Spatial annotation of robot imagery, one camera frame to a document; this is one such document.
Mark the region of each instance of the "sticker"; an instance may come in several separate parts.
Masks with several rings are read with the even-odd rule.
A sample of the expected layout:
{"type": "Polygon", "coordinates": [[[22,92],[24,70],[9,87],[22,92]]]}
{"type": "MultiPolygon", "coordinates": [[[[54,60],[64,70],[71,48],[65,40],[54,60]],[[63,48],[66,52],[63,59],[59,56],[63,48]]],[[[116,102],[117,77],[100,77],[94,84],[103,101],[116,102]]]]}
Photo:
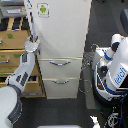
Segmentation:
{"type": "Polygon", "coordinates": [[[0,73],[0,75],[12,75],[13,73],[0,73]]]}
{"type": "Polygon", "coordinates": [[[14,58],[20,58],[22,54],[13,54],[14,58]]]}
{"type": "Polygon", "coordinates": [[[39,17],[49,17],[49,5],[47,3],[37,4],[39,17]]]}
{"type": "Polygon", "coordinates": [[[7,34],[9,39],[13,39],[13,35],[11,33],[7,34]]]}
{"type": "Polygon", "coordinates": [[[5,58],[6,56],[5,55],[1,55],[1,58],[5,58]]]}
{"type": "Polygon", "coordinates": [[[9,70],[12,70],[13,68],[8,68],[9,70]]]}

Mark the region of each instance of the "label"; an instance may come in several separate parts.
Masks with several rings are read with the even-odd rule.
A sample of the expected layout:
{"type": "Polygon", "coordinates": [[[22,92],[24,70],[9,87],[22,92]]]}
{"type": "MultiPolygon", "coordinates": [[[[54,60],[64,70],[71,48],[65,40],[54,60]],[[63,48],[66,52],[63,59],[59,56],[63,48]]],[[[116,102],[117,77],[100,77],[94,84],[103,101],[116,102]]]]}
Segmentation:
{"type": "Polygon", "coordinates": [[[14,58],[20,58],[22,54],[13,54],[14,58]]]}
{"type": "Polygon", "coordinates": [[[117,85],[117,87],[121,86],[126,75],[127,75],[127,70],[122,65],[120,65],[113,77],[114,83],[117,85]]]}
{"type": "Polygon", "coordinates": [[[20,9],[7,10],[9,14],[20,14],[20,9]]]}
{"type": "Polygon", "coordinates": [[[5,58],[6,56],[5,55],[1,55],[1,58],[5,58]]]}
{"type": "Polygon", "coordinates": [[[13,39],[13,35],[11,33],[7,34],[9,39],[13,39]]]}

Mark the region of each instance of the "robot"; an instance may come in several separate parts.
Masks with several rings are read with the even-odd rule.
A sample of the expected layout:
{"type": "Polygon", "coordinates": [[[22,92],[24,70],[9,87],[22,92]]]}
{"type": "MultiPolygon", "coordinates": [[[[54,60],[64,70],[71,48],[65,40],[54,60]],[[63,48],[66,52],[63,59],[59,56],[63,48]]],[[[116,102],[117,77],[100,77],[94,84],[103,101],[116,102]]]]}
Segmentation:
{"type": "MultiPolygon", "coordinates": [[[[123,10],[120,20],[128,34],[128,11],[123,10]]],[[[105,105],[116,105],[128,90],[128,37],[114,34],[111,46],[96,48],[92,69],[93,91],[105,105]]]]}
{"type": "Polygon", "coordinates": [[[35,33],[32,13],[30,13],[32,30],[31,36],[25,41],[26,53],[20,57],[19,67],[6,78],[6,85],[0,88],[0,127],[13,128],[22,111],[20,94],[24,92],[27,81],[35,65],[35,54],[39,51],[40,40],[35,33]]]}

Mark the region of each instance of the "robot body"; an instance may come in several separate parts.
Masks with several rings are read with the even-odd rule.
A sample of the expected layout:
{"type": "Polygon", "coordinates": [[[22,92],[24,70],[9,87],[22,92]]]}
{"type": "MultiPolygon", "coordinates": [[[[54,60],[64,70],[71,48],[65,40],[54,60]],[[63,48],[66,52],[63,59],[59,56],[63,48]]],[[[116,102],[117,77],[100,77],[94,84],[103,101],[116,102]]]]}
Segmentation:
{"type": "Polygon", "coordinates": [[[107,50],[101,48],[104,56],[99,55],[99,62],[95,66],[93,64],[95,67],[94,90],[96,95],[98,95],[102,101],[110,104],[114,104],[113,100],[122,97],[128,89],[125,84],[128,80],[128,38],[122,36],[119,38],[119,36],[119,34],[115,34],[112,37],[111,47],[107,50]]]}

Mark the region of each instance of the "floor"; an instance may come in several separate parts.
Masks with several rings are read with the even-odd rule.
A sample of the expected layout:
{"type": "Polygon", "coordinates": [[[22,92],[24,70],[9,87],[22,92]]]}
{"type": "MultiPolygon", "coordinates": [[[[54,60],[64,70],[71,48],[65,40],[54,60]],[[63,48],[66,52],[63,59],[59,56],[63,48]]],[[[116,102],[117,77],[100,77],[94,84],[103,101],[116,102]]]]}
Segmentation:
{"type": "MultiPolygon", "coordinates": [[[[120,12],[128,7],[128,1],[120,0],[92,0],[89,31],[86,39],[85,53],[92,52],[92,44],[100,47],[108,47],[111,37],[115,33],[126,36],[120,23],[120,12]]],[[[22,115],[14,124],[14,128],[37,128],[44,125],[79,125],[82,128],[92,128],[93,122],[90,116],[98,117],[103,128],[106,119],[97,109],[97,102],[92,90],[87,89],[86,80],[91,80],[88,69],[81,72],[80,87],[85,93],[78,92],[77,99],[47,100],[46,98],[25,99],[22,98],[22,115]]]]}

